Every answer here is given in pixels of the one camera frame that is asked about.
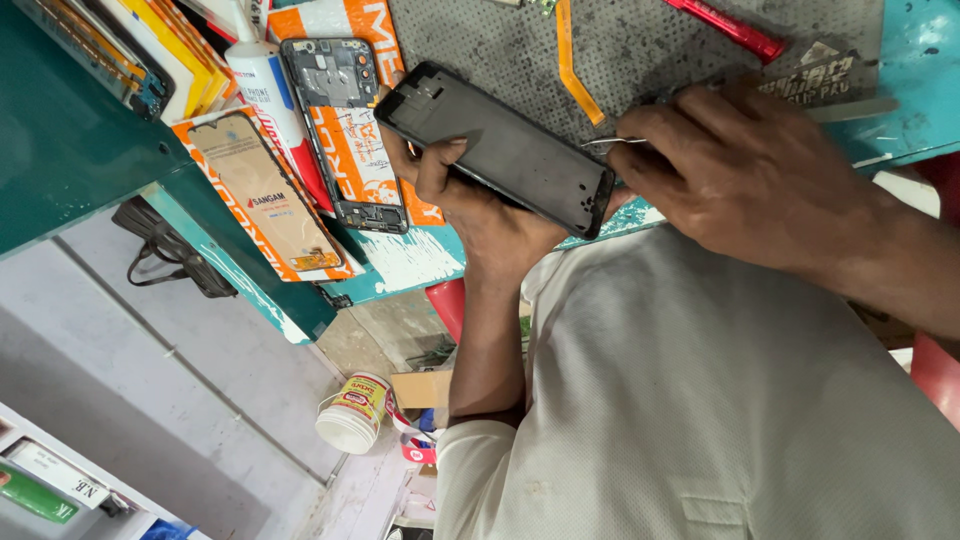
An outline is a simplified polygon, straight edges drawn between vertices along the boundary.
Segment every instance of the red screwdriver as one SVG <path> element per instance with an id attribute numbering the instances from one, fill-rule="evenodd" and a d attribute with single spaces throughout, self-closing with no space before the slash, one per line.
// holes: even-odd
<path id="1" fill-rule="evenodd" d="M 763 65 L 777 59 L 786 47 L 783 39 L 768 37 L 747 23 L 736 20 L 701 0 L 663 0 L 719 30 L 734 43 L 754 53 Z"/>

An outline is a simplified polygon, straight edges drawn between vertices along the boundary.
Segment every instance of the black bag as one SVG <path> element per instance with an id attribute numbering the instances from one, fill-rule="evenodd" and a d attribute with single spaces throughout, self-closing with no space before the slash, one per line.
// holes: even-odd
<path id="1" fill-rule="evenodd" d="M 207 298 L 224 298 L 236 296 L 237 289 L 233 288 L 217 269 L 210 265 L 193 246 L 187 243 L 174 231 L 160 214 L 156 213 L 147 201 L 139 195 L 125 201 L 111 218 L 113 223 L 123 229 L 136 234 L 145 240 L 140 253 L 127 269 L 127 281 L 131 285 L 145 287 L 163 282 L 172 282 L 190 278 L 200 288 Z M 145 282 L 135 282 L 132 278 L 133 269 L 141 260 L 150 255 L 171 264 L 180 264 L 172 274 L 162 278 L 153 278 Z"/>

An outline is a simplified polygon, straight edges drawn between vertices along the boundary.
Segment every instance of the gray work mat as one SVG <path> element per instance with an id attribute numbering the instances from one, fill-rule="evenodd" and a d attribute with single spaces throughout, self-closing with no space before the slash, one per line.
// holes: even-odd
<path id="1" fill-rule="evenodd" d="M 789 41 L 763 70 L 767 90 L 808 107 L 874 94 L 882 0 L 711 2 Z M 662 0 L 571 0 L 574 71 L 608 118 L 594 129 L 560 81 L 555 15 L 490 0 L 389 4 L 408 67 L 443 64 L 574 143 L 612 133 L 630 105 L 761 68 L 752 54 Z M 799 65 L 816 41 L 838 54 Z"/>

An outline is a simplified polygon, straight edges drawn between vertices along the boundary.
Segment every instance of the white glue bottle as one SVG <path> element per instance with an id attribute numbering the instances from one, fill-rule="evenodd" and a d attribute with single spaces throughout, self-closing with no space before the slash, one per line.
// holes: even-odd
<path id="1" fill-rule="evenodd" d="M 270 139 L 317 204 L 333 212 L 317 157 L 303 127 L 300 106 L 283 73 L 280 48 L 255 37 L 239 0 L 230 0 L 230 4 L 236 20 L 237 42 L 227 49 L 224 58 L 233 70 L 243 98 L 253 107 Z"/>

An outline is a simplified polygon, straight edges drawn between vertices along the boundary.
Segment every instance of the phone display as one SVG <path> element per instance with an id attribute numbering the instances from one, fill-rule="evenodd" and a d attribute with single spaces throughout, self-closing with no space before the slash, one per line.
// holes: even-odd
<path id="1" fill-rule="evenodd" d="M 296 271 L 342 266 L 324 227 L 250 118 L 234 112 L 188 130 L 190 141 Z"/>
<path id="2" fill-rule="evenodd" d="M 345 227 L 407 232 L 399 184 L 373 120 L 373 48 L 355 37 L 295 37 L 280 55 L 300 101 L 337 220 Z"/>
<path id="3" fill-rule="evenodd" d="M 600 233 L 613 171 L 440 65 L 420 63 L 373 115 L 420 147 L 465 136 L 458 169 L 574 236 Z"/>

